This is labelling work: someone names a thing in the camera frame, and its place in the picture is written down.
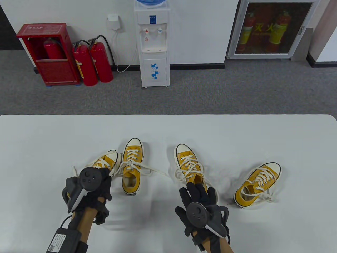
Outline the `person's left hand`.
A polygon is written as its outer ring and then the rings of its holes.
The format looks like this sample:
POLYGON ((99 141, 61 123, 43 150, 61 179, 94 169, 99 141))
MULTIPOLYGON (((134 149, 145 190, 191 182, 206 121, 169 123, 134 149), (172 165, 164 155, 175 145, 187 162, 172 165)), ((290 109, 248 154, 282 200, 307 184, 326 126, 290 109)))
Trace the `person's left hand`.
POLYGON ((84 171, 85 174, 89 175, 85 178, 85 185, 94 190, 86 190, 87 193, 82 197, 75 211, 79 211, 89 207, 92 209, 96 209, 98 212, 108 212, 105 207, 106 200, 112 200, 112 196, 110 194, 112 181, 112 178, 109 175, 110 170, 108 168, 98 169, 88 167, 85 168, 84 171))

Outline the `person's right hand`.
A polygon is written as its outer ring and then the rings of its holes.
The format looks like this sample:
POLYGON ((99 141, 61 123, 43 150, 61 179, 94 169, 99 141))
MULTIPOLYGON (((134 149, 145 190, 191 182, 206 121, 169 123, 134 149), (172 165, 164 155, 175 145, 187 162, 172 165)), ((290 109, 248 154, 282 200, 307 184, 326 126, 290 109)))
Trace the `person's right hand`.
POLYGON ((208 190, 205 190, 202 184, 194 184, 189 182, 186 187, 179 189, 179 194, 184 205, 184 208, 177 206, 175 208, 175 213, 180 218, 182 223, 185 226, 184 233, 188 236, 198 236, 203 240, 208 239, 213 235, 211 231, 204 228, 196 228, 187 218, 186 208, 192 202, 198 202, 203 206, 215 205, 216 204, 216 194, 213 187, 209 187, 208 190))

